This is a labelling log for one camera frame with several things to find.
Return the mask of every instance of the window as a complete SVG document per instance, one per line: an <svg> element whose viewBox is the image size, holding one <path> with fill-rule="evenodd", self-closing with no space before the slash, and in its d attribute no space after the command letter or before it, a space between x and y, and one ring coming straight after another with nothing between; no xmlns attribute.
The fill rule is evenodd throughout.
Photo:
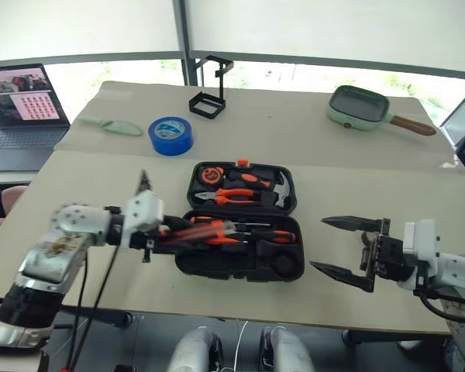
<svg viewBox="0 0 465 372"><path fill-rule="evenodd" d="M104 81L183 85L180 60L122 60L48 64L46 73L72 123Z"/></svg>
<svg viewBox="0 0 465 372"><path fill-rule="evenodd" d="M219 79L214 77L216 69L217 64L204 65L205 86L219 86ZM386 96L418 98L436 126L465 98L462 79L348 67L238 61L224 77L227 88L278 91L332 93L343 84Z"/></svg>

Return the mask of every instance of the blue tape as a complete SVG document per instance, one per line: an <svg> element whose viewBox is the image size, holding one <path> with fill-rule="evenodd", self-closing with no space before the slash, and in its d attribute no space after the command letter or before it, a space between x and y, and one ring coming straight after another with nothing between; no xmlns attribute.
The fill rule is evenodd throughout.
<svg viewBox="0 0 465 372"><path fill-rule="evenodd" d="M193 146L193 132L187 120L166 116L152 123L148 136L153 148L162 155L179 155Z"/></svg>

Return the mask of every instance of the orange pliers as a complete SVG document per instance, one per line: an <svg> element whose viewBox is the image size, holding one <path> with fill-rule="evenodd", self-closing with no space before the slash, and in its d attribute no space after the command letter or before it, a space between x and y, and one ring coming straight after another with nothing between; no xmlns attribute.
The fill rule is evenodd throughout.
<svg viewBox="0 0 465 372"><path fill-rule="evenodd" d="M258 193L254 190L248 188L219 188L214 191L205 191L195 194L196 198L208 200L214 199L215 203L218 205L248 205L250 206L261 206L262 204L254 200L234 200L229 199L228 196L248 196L253 198L257 196Z"/></svg>

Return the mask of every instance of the hammer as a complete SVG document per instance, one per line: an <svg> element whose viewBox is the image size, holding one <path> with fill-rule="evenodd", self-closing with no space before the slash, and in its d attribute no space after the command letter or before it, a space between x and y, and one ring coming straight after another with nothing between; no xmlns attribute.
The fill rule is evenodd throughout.
<svg viewBox="0 0 465 372"><path fill-rule="evenodd" d="M282 184L275 184L272 181L263 180L258 178L257 176L253 176L252 174L248 173L241 173L237 170L231 170L229 172L228 178L231 181L234 180L241 180L245 183L246 186L250 186L256 190L267 190L273 191L277 194L277 202L275 204L276 207L283 208L284 207L284 199L289 196L289 192L291 189L289 188L289 182L284 173L279 172L281 174L283 183Z"/></svg>

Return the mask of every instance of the pan handle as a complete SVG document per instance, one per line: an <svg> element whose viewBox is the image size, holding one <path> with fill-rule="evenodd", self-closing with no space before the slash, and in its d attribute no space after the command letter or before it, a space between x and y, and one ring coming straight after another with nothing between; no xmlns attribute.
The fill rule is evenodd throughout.
<svg viewBox="0 0 465 372"><path fill-rule="evenodd" d="M428 126L423 122L416 122L415 120L404 118L403 116L393 116L390 123L395 126L411 130L412 132L422 134L423 136L433 136L436 134L436 129L434 127Z"/></svg>

